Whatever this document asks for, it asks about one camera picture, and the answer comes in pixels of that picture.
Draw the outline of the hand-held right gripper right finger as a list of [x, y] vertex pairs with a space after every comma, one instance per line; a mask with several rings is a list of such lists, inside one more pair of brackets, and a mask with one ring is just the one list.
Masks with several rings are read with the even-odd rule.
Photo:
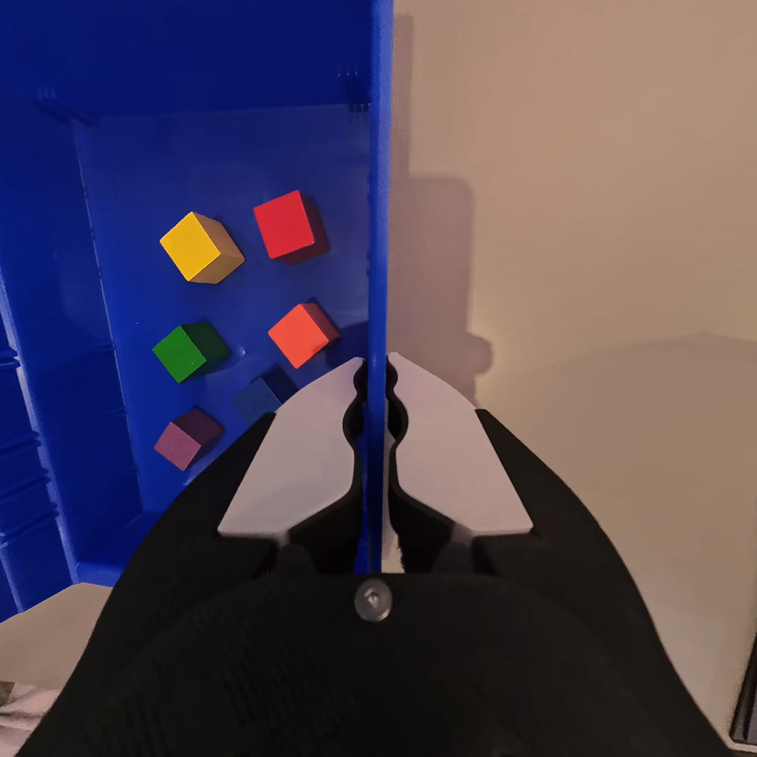
[[451, 525], [452, 540], [526, 535], [533, 521], [476, 413], [451, 385], [398, 353], [393, 395], [407, 422], [394, 447], [399, 493]]

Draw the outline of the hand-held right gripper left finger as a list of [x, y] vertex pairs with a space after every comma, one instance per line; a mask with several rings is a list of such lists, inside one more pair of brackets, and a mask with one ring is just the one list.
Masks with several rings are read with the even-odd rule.
[[365, 361], [354, 357], [276, 412], [223, 516], [224, 537], [357, 557], [363, 531]]

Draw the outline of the dark blue wooden cube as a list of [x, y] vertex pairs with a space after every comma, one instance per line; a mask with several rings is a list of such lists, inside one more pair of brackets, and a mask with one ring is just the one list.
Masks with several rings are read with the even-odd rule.
[[276, 365], [236, 392], [232, 404], [247, 426], [251, 427], [267, 413], [277, 412], [297, 392], [298, 387], [293, 379]]

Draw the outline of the purple wooden cube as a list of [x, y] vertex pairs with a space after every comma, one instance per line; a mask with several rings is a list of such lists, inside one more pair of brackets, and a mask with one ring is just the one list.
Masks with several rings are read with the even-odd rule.
[[208, 455], [221, 440], [224, 427], [200, 408], [173, 419], [155, 443], [155, 451], [181, 471]]

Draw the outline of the orange wooden cube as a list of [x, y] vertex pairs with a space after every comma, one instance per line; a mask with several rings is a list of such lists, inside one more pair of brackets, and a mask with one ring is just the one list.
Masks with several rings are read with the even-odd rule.
[[315, 302], [298, 304], [273, 325], [268, 336], [294, 369], [299, 369], [340, 338]]

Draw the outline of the green wooden cube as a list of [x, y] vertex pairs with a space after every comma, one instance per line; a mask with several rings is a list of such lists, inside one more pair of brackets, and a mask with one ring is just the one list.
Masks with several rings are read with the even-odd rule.
[[206, 321], [177, 326], [153, 347], [153, 353], [177, 384], [213, 373], [232, 356]]

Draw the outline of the yellow wooden cube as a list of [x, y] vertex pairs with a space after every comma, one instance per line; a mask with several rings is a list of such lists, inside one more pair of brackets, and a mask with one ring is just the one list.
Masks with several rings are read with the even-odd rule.
[[196, 212], [183, 217], [160, 244], [188, 282], [217, 285], [245, 262], [225, 226]]

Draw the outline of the red wooden cube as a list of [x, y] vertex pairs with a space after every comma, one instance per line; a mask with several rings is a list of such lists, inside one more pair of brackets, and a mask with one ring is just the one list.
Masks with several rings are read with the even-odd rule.
[[292, 265], [330, 251], [317, 204], [300, 191], [261, 203], [253, 213], [271, 260]]

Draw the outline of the blue plastic storage bin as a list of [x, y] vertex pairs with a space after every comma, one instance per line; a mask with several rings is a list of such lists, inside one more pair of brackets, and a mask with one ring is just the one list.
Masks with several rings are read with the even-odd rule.
[[[2, 2], [2, 621], [113, 586], [159, 515], [248, 427], [236, 392], [365, 361], [358, 566], [378, 567], [393, 2]], [[300, 191], [330, 251], [271, 260], [253, 208]], [[245, 262], [188, 282], [190, 212]], [[269, 329], [315, 302], [340, 338], [294, 369]], [[232, 351], [177, 384], [153, 347], [210, 323]], [[200, 408], [225, 433], [155, 451]]]

